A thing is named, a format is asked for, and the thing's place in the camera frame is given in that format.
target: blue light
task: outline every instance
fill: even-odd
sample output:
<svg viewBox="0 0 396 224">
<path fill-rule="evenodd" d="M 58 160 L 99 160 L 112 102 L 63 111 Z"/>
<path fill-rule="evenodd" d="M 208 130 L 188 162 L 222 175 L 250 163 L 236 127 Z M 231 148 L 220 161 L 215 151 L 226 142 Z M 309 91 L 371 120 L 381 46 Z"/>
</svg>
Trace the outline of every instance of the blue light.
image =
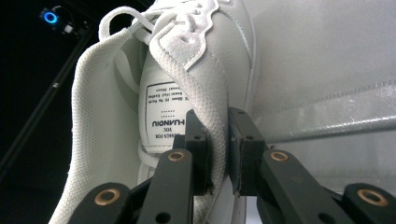
<svg viewBox="0 0 396 224">
<path fill-rule="evenodd" d="M 46 12 L 45 14 L 44 14 L 44 20 L 47 22 L 47 23 L 51 23 L 51 24 L 54 24 L 54 23 L 56 23 L 57 21 L 58 21 L 58 17 L 55 15 L 55 13 L 53 13 L 53 12 Z"/>
</svg>

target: shoe tongue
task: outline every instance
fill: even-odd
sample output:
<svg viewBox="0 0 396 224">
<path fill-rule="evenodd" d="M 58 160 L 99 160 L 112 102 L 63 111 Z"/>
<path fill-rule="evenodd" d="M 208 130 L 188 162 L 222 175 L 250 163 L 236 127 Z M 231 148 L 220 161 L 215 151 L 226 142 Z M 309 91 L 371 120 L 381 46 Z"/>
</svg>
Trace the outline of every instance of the shoe tongue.
<svg viewBox="0 0 396 224">
<path fill-rule="evenodd" d="M 185 133 L 186 113 L 191 109 L 184 92 L 148 52 L 139 96 L 140 136 L 146 151 L 171 149 L 175 135 Z"/>
</svg>

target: shoe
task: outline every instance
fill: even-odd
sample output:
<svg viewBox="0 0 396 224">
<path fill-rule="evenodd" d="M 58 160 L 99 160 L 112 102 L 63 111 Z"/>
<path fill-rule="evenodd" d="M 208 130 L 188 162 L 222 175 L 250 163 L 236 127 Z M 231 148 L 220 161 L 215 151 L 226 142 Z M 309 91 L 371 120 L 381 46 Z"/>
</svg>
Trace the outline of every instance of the shoe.
<svg viewBox="0 0 396 224">
<path fill-rule="evenodd" d="M 132 25 L 110 35 L 110 21 L 124 13 L 134 16 Z M 119 7 L 102 19 L 99 39 L 78 60 L 72 161 L 50 223 L 66 223 L 101 184 L 131 189 L 153 175 L 158 156 L 184 134 L 191 108 L 210 134 L 214 184 L 194 198 L 194 223 L 230 223 L 228 106 L 247 109 L 254 76 L 254 33 L 243 2 L 159 0 L 144 13 Z"/>
</svg>

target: metal screw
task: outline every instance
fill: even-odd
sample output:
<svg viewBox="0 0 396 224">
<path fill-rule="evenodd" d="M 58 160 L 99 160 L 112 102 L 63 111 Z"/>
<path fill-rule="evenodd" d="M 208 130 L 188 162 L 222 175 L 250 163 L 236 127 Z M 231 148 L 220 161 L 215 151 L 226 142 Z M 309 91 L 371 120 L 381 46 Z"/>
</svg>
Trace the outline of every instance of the metal screw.
<svg viewBox="0 0 396 224">
<path fill-rule="evenodd" d="M 168 155 L 169 161 L 181 161 L 184 159 L 184 153 L 183 152 L 172 152 L 171 154 Z"/>
<path fill-rule="evenodd" d="M 271 153 L 271 158 L 276 161 L 287 161 L 289 159 L 288 155 L 283 152 L 273 152 Z"/>
<path fill-rule="evenodd" d="M 382 194 L 371 189 L 360 189 L 358 190 L 358 195 L 359 197 L 361 197 L 361 199 L 363 199 L 367 203 L 370 203 L 375 206 L 385 207 L 388 206 L 389 204 L 387 199 L 384 196 L 382 196 Z"/>
<path fill-rule="evenodd" d="M 106 199 L 103 196 L 107 193 L 112 193 L 113 196 L 110 199 Z M 98 205 L 109 205 L 114 203 L 120 197 L 120 191 L 118 189 L 104 189 L 98 193 L 95 197 L 95 203 Z"/>
</svg>

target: tongue label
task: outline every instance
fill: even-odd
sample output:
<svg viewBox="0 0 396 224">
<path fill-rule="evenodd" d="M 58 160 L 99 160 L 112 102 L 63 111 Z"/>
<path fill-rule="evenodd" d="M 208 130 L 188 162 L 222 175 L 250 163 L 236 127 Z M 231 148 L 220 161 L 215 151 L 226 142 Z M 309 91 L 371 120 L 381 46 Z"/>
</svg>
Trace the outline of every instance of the tongue label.
<svg viewBox="0 0 396 224">
<path fill-rule="evenodd" d="M 172 146 L 175 135 L 185 133 L 186 113 L 191 109 L 188 97 L 175 82 L 148 86 L 146 93 L 148 145 Z"/>
</svg>

